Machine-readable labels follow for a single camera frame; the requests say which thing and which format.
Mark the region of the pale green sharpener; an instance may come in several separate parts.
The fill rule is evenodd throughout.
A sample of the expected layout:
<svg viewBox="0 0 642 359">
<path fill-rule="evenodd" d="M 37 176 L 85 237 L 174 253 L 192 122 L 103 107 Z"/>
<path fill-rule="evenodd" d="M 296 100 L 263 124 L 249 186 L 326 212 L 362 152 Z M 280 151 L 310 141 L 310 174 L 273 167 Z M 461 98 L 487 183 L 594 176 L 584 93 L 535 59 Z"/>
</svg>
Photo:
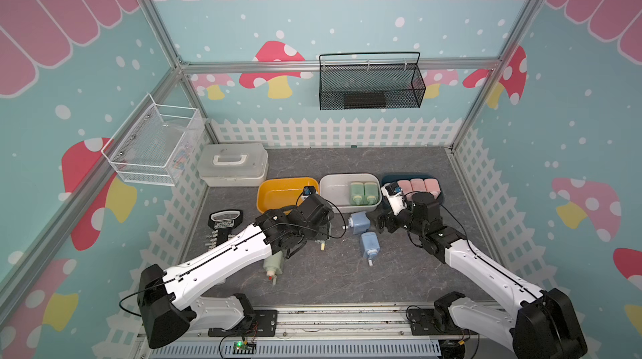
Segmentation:
<svg viewBox="0 0 642 359">
<path fill-rule="evenodd" d="M 284 262 L 285 257 L 283 252 L 271 255 L 263 261 L 263 269 L 266 272 L 266 277 L 273 285 L 277 284 L 279 277 L 283 274 Z"/>
</svg>

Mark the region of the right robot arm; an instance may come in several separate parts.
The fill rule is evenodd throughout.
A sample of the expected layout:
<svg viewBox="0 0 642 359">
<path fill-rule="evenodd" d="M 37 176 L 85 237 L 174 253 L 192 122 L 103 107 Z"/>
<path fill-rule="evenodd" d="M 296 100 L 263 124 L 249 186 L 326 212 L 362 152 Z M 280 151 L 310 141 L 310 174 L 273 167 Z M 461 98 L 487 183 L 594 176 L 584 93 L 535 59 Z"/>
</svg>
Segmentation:
<svg viewBox="0 0 642 359">
<path fill-rule="evenodd" d="M 435 301 L 442 325 L 468 329 L 511 350 L 518 358 L 581 358 L 588 352 L 570 298 L 513 274 L 476 248 L 463 228 L 446 225 L 443 198 L 429 192 L 405 195 L 396 184 L 381 189 L 380 206 L 369 212 L 379 231 L 405 230 L 418 246 L 459 271 L 490 295 L 491 309 L 458 292 Z"/>
</svg>

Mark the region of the pink sharpener bottom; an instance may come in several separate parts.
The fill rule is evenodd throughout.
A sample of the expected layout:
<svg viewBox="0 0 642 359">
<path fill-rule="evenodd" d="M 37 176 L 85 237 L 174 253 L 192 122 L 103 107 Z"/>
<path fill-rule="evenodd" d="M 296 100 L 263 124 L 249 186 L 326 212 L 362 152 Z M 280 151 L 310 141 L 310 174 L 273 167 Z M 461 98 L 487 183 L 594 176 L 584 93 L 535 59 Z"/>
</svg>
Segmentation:
<svg viewBox="0 0 642 359">
<path fill-rule="evenodd" d="M 412 184 L 410 180 L 399 180 L 398 185 L 401 188 L 405 198 L 411 198 L 411 195 L 414 193 Z"/>
</svg>

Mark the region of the teal storage box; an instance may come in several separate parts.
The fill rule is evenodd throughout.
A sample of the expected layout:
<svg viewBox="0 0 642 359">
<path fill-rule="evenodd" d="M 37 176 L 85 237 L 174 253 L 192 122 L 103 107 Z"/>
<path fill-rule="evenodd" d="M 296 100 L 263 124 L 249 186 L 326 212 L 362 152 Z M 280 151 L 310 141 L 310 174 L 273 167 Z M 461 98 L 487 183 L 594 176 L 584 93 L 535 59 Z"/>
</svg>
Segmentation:
<svg viewBox="0 0 642 359">
<path fill-rule="evenodd" d="M 392 183 L 392 182 L 397 182 L 398 183 L 399 180 L 410 180 L 411 181 L 413 178 L 422 178 L 423 180 L 425 180 L 426 178 L 435 178 L 435 177 L 433 177 L 433 176 L 431 176 L 431 175 L 429 175 L 427 173 L 389 173 L 389 174 L 387 174 L 387 175 L 385 175 L 383 177 L 383 179 L 381 180 L 381 185 L 384 186 L 385 184 Z M 406 198 L 406 201 L 407 202 L 411 202 L 411 200 L 413 200 L 413 195 L 416 195 L 417 193 L 420 193 L 420 192 L 414 192 L 411 195 L 411 198 L 409 198 L 409 199 Z M 441 196 L 436 201 L 439 204 L 444 202 L 444 194 L 442 193 L 442 190 L 441 190 Z"/>
</svg>

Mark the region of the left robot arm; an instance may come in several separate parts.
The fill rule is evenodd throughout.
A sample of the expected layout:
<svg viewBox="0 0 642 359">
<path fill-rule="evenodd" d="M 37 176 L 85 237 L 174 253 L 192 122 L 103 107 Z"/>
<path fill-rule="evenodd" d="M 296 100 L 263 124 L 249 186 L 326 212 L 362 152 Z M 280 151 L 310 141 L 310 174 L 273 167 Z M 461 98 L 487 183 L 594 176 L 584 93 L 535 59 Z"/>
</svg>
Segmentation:
<svg viewBox="0 0 642 359">
<path fill-rule="evenodd" d="M 187 332 L 250 330 L 255 311 L 244 294 L 207 298 L 205 293 L 239 270 L 279 252 L 291 256 L 307 242 L 329 237 L 334 205 L 318 194 L 300 205 L 267 210 L 230 240 L 179 265 L 150 265 L 134 293 L 148 346 L 172 344 Z"/>
</svg>

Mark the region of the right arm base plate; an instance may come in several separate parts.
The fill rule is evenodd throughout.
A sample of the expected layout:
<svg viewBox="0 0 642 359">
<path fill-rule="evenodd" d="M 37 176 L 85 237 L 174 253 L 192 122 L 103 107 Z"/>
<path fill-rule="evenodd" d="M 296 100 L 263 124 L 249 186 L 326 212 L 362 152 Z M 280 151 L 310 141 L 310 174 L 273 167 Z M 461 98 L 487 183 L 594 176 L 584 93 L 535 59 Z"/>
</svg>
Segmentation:
<svg viewBox="0 0 642 359">
<path fill-rule="evenodd" d="M 406 307 L 406 320 L 413 336 L 446 335 L 445 317 L 439 310 L 418 306 Z"/>
</svg>

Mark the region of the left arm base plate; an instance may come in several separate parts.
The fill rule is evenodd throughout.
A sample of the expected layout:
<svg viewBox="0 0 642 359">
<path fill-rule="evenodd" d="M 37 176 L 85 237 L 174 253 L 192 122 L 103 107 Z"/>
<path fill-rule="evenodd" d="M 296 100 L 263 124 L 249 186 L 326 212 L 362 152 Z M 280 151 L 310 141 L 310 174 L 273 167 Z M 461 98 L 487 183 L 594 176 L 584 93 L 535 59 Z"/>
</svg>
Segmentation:
<svg viewBox="0 0 642 359">
<path fill-rule="evenodd" d="M 242 320 L 230 330 L 211 328 L 209 337 L 274 337 L 278 322 L 277 310 L 257 310 L 242 317 Z"/>
</svg>

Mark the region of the white storage box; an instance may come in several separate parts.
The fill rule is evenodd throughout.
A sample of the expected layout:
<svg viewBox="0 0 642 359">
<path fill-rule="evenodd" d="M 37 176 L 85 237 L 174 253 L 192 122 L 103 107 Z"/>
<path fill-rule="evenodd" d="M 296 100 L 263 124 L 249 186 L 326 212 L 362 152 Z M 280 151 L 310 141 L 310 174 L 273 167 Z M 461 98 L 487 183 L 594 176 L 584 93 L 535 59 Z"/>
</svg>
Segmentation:
<svg viewBox="0 0 642 359">
<path fill-rule="evenodd" d="M 380 182 L 376 176 L 371 173 L 336 173 L 329 174 L 319 181 L 319 194 L 326 200 L 334 203 L 344 214 L 352 214 L 362 211 L 373 211 L 381 203 L 382 196 L 376 205 L 367 205 L 364 199 L 363 205 L 354 206 L 350 204 L 349 186 L 352 182 Z"/>
</svg>

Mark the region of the green sharpener bottom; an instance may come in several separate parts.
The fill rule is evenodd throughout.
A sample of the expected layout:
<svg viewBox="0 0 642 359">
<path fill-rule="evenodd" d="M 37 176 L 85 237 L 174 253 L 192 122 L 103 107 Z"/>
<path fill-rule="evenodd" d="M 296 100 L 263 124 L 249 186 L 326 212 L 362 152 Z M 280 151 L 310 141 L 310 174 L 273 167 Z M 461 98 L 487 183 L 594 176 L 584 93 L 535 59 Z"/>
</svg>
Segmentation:
<svg viewBox="0 0 642 359">
<path fill-rule="evenodd" d="M 352 182 L 349 186 L 350 204 L 360 206 L 364 203 L 364 184 L 362 182 Z"/>
</svg>

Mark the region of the pink sharpener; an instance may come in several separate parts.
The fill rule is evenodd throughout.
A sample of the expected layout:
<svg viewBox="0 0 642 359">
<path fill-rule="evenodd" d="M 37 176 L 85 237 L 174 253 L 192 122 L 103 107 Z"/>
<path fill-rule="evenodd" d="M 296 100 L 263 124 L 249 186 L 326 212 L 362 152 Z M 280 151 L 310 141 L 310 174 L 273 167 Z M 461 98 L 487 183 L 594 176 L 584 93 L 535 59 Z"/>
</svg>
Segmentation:
<svg viewBox="0 0 642 359">
<path fill-rule="evenodd" d="M 441 185 L 436 178 L 426 178 L 424 185 L 426 192 L 432 194 L 436 200 L 441 196 Z"/>
<path fill-rule="evenodd" d="M 411 198 L 411 195 L 414 193 L 412 184 L 410 180 L 399 180 L 398 185 L 401 188 L 405 198 Z"/>
<path fill-rule="evenodd" d="M 413 192 L 426 192 L 425 180 L 422 178 L 413 178 L 411 180 L 411 189 Z"/>
</svg>

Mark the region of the yellow storage box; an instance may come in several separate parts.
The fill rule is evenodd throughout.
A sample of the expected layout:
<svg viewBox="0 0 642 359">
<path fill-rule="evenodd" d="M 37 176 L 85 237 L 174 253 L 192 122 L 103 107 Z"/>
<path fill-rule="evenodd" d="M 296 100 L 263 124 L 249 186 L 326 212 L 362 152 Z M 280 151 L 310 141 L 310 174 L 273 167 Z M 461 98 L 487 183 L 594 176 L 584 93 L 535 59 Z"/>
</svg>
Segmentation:
<svg viewBox="0 0 642 359">
<path fill-rule="evenodd" d="M 257 209 L 260 213 L 264 213 L 266 210 L 295 205 L 295 199 L 299 197 L 305 187 L 309 186 L 313 186 L 317 190 L 319 183 L 309 177 L 266 180 L 258 188 Z"/>
</svg>

